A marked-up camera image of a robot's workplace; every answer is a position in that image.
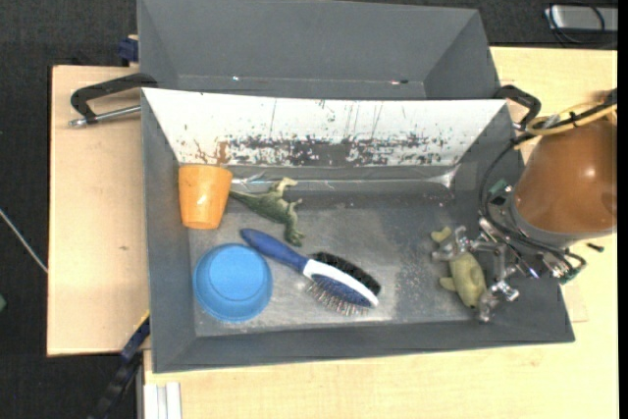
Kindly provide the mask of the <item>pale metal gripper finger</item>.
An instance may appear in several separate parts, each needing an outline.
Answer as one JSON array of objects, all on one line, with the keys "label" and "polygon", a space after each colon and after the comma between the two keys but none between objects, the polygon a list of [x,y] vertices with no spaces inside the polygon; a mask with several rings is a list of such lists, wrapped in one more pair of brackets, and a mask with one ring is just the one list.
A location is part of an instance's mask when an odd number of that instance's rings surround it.
[{"label": "pale metal gripper finger", "polygon": [[477,319],[481,322],[490,322],[497,306],[502,302],[513,302],[518,299],[519,290],[510,284],[510,279],[516,274],[515,270],[505,270],[495,274],[487,290],[480,295]]},{"label": "pale metal gripper finger", "polygon": [[437,245],[437,249],[432,252],[432,259],[435,261],[449,262],[471,249],[465,227],[443,227],[439,231],[433,231],[432,241]]}]

